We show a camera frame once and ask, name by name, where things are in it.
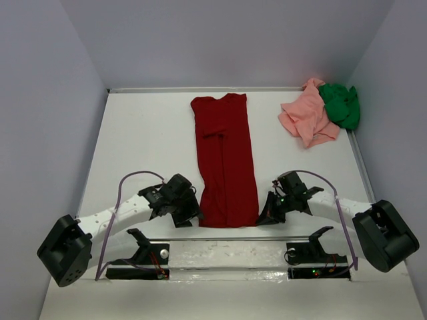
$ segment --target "pink cloth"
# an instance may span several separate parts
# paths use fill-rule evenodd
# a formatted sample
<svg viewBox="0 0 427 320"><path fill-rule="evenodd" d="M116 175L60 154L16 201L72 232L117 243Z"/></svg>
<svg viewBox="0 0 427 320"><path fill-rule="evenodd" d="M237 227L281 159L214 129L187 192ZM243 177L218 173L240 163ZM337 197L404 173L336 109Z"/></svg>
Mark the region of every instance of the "pink cloth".
<svg viewBox="0 0 427 320"><path fill-rule="evenodd" d="M322 80L311 78L302 86L304 92L298 99L281 104L280 123L294 137L301 137L306 148L334 141L340 133L340 128L329 120L317 89L324 84Z"/></svg>

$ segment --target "dark red garment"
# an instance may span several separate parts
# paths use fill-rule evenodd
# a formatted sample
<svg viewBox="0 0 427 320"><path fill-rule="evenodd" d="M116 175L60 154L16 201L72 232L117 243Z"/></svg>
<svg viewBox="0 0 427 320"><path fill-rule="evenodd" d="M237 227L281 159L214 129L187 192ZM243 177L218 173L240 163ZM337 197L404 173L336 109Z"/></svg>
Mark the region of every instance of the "dark red garment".
<svg viewBox="0 0 427 320"><path fill-rule="evenodd" d="M205 181L201 227L254 226L258 195L252 160L246 95L228 93L221 99L197 97L195 141L200 174Z"/></svg>

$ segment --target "pile of cloth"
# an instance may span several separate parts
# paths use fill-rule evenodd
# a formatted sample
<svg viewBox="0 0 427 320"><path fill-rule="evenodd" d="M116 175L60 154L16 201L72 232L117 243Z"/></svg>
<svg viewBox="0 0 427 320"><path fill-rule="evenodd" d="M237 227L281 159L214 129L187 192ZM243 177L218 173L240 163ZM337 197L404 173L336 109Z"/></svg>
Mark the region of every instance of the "pile of cloth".
<svg viewBox="0 0 427 320"><path fill-rule="evenodd" d="M291 103L282 103L280 123L306 148L335 141L340 128L354 130L360 120L358 94L354 87L329 84L311 78L304 92Z"/></svg>

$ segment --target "green cloth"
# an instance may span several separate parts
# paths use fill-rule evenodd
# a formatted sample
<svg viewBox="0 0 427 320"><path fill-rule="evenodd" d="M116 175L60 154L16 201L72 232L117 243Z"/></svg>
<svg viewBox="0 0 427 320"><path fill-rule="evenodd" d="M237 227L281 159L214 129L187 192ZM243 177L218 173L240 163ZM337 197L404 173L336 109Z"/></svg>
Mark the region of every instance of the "green cloth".
<svg viewBox="0 0 427 320"><path fill-rule="evenodd" d="M341 128L354 130L360 120L360 108L356 88L347 90L343 85L329 83L318 87L325 103L329 120Z"/></svg>

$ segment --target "white tabletop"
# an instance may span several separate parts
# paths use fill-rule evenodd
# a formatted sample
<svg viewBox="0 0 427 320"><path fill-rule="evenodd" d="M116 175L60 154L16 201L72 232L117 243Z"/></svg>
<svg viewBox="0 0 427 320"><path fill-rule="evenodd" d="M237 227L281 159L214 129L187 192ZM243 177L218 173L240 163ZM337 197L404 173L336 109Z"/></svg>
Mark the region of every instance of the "white tabletop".
<svg viewBox="0 0 427 320"><path fill-rule="evenodd" d="M197 168L194 119L189 106L196 96L222 97L209 93L128 93L109 96L80 215L104 210L115 203L118 181L131 171L152 170L171 177L181 173L196 187L203 181ZM271 181L291 169L305 169L327 177L341 197L367 201L362 178L343 130L335 142L304 149L298 139L280 125L280 103L293 101L300 92L248 93L248 119L252 139L260 210ZM327 187L316 178L302 175L308 187ZM134 177L125 183L123 196L130 197L157 180ZM322 218L292 213L285 224L239 229L175 229L170 217L142 223L151 239L257 238L307 236L325 225L339 226ZM254 255L253 241L238 241L232 252L241 259L223 260L233 268ZM179 250L205 252L198 241L171 244ZM112 319L423 319L406 266L401 263L389 273L375 270L365 260L360 270L346 279L286 279L281 259L283 245L264 241L264 261L275 263L281 276L265 277L259 271L208 271L189 275L171 271L169 281L90 280L93 270L76 283L58 288L52 280L40 320ZM209 265L209 257L197 263Z"/></svg>

